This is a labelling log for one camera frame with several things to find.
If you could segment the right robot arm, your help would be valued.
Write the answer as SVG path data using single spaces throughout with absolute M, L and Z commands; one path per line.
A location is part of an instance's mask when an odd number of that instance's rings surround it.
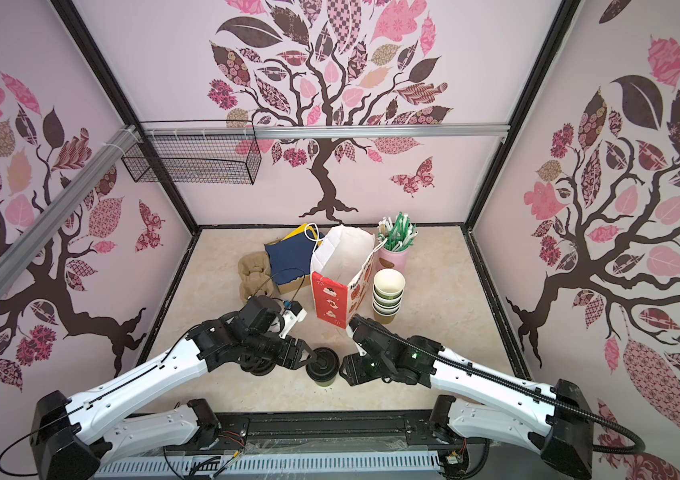
M 594 454 L 641 455 L 644 441 L 615 420 L 590 410 L 581 389 L 503 374 L 422 336 L 404 339 L 384 325 L 355 316 L 346 328 L 357 347 L 341 363 L 351 386 L 375 380 L 441 391 L 430 429 L 453 439 L 501 442 L 539 455 L 573 479 L 592 476 Z

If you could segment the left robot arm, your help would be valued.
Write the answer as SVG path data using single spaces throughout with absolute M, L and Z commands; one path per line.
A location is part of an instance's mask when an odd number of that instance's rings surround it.
M 308 344 L 290 336 L 307 316 L 297 301 L 253 296 L 238 311 L 192 326 L 167 351 L 100 386 L 37 402 L 30 447 L 41 479 L 90 479 L 108 463 L 165 446 L 208 447 L 222 431 L 204 399 L 164 413 L 139 409 L 186 382 L 235 363 L 299 370 L 314 363 Z

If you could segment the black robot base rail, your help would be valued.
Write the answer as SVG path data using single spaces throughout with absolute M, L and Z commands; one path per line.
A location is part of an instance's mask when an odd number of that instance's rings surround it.
M 492 444 L 510 445 L 481 439 L 443 442 L 430 429 L 433 408 L 215 414 L 222 431 L 208 447 L 165 446 L 120 460 L 158 455 L 230 455 L 237 459 L 244 454 L 431 451 L 438 455 L 439 474 L 467 479 L 483 470 Z

